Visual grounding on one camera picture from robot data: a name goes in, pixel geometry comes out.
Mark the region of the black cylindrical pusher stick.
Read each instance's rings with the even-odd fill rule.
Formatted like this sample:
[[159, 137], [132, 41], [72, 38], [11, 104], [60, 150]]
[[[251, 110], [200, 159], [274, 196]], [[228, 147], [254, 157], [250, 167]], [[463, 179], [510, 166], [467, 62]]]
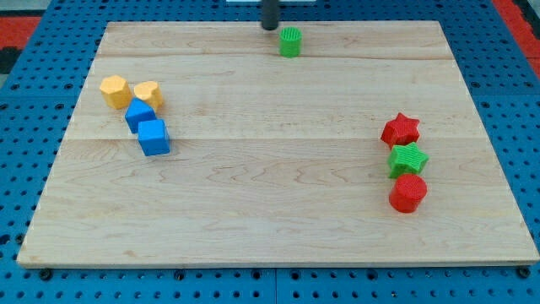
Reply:
[[261, 27], [264, 30], [276, 30], [279, 19], [279, 0], [261, 0]]

